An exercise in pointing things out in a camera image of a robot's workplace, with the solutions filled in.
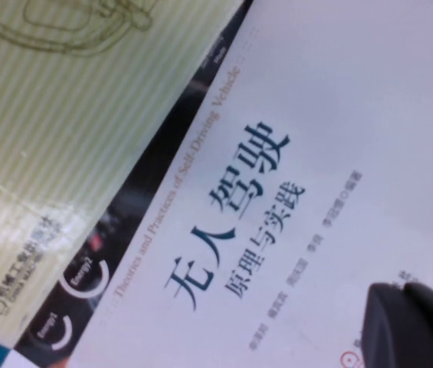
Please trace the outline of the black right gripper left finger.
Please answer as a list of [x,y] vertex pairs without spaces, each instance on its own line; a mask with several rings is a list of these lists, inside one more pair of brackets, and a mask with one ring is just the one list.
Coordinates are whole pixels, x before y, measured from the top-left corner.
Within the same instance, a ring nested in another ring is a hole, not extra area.
[[365,367],[433,367],[433,330],[404,287],[369,287],[361,351]]

